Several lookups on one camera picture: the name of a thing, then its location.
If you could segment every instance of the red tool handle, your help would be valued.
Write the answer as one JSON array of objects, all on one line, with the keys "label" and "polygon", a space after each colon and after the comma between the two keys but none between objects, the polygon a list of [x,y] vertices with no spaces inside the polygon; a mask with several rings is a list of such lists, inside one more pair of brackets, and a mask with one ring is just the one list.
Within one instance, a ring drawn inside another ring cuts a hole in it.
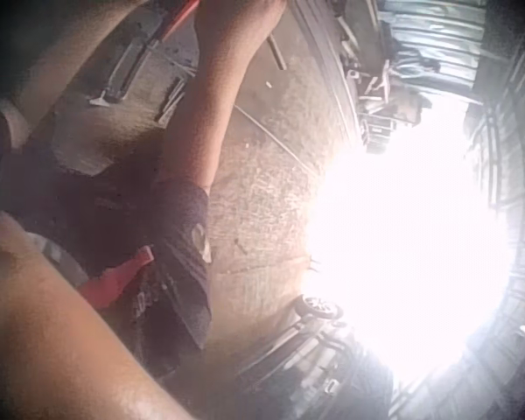
[{"label": "red tool handle", "polygon": [[167,16],[164,22],[159,26],[157,30],[156,38],[160,41],[165,41],[169,36],[174,33],[191,13],[196,11],[199,7],[200,0],[186,0],[181,10],[177,13],[177,16]]}]

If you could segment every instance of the car wheel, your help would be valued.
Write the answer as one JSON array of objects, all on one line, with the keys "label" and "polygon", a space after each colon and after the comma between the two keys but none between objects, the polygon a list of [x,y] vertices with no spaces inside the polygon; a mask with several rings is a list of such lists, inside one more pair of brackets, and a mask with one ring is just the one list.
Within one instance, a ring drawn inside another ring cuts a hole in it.
[{"label": "car wheel", "polygon": [[339,319],[344,314],[342,308],[334,302],[309,295],[299,296],[296,299],[294,309],[300,317],[311,314],[321,319]]}]

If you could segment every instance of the garage floor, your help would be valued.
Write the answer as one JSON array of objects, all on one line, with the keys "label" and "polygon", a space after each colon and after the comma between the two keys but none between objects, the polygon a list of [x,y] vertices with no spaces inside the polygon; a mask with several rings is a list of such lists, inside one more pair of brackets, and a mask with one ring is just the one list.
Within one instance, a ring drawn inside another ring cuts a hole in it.
[{"label": "garage floor", "polygon": [[[183,74],[159,53],[150,57],[126,101],[110,108],[88,105],[88,99],[102,90],[121,38],[144,13],[148,11],[139,10],[101,45],[57,104],[52,147],[66,167],[95,174],[131,152],[138,141],[162,135],[155,115],[167,88]],[[263,45],[237,104],[316,176],[234,112],[212,189],[208,224],[213,327],[206,351],[185,361],[186,378],[206,377],[215,367],[233,365],[239,359],[232,355],[245,352],[287,319],[310,261],[305,250],[308,213],[325,168],[344,141],[334,101],[288,10],[274,35],[288,70],[280,71],[269,46]],[[194,43],[189,23],[162,50],[194,64]]]}]

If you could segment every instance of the sunlight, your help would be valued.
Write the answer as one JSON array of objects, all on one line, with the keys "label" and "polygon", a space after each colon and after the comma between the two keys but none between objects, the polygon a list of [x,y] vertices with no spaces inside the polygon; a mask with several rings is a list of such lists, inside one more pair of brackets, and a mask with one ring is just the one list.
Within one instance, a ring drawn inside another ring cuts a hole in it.
[{"label": "sunlight", "polygon": [[345,309],[362,343],[410,381],[459,359],[497,308],[510,262],[504,220],[463,159],[463,113],[424,111],[382,156],[338,156],[308,227],[318,293]]}]

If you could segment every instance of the skin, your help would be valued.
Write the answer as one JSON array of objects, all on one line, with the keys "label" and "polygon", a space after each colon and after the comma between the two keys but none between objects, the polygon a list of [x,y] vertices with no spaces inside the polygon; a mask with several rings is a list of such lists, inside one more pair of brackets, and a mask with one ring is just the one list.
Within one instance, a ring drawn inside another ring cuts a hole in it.
[{"label": "skin", "polygon": [[[103,38],[140,3],[98,2],[43,53],[10,98],[29,133]],[[189,179],[209,191],[242,78],[284,7],[284,0],[201,4],[199,71],[168,127],[173,141],[165,146],[159,180]],[[20,136],[13,143],[25,140]],[[5,213],[0,213],[0,405],[21,418],[190,419]]]}]

